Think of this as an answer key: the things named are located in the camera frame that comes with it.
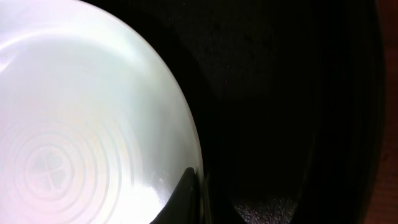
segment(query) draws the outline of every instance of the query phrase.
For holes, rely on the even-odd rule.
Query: white plate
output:
[[[141,36],[80,1],[0,0],[0,223],[149,223],[187,167],[202,180],[190,110]]]

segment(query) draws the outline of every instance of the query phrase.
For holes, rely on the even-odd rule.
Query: black object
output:
[[[244,223],[235,208],[253,201],[269,208],[252,207],[253,220],[285,224],[285,198],[298,202],[294,224],[363,217],[384,114],[374,1],[87,2],[143,36],[178,81],[202,148],[206,224]]]
[[[193,168],[187,168],[166,206],[152,224],[197,224],[200,219],[200,193]]]

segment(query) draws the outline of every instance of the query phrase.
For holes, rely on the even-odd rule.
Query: clover logo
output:
[[[27,178],[35,194],[58,194],[65,188],[68,177],[65,156],[57,151],[43,150],[32,156]]]

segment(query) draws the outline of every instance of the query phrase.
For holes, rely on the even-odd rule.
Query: black background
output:
[[[178,81],[215,223],[289,223],[296,208],[292,223],[357,222],[383,114],[372,1],[87,2],[143,36]]]
[[[318,117],[320,56],[308,3],[87,2],[131,26],[169,66],[220,197],[247,221],[288,223]]]

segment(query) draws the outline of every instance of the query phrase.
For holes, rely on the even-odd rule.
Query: white bowl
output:
[[[0,223],[149,223],[187,167],[203,179],[190,110],[140,35],[84,2],[0,0]]]

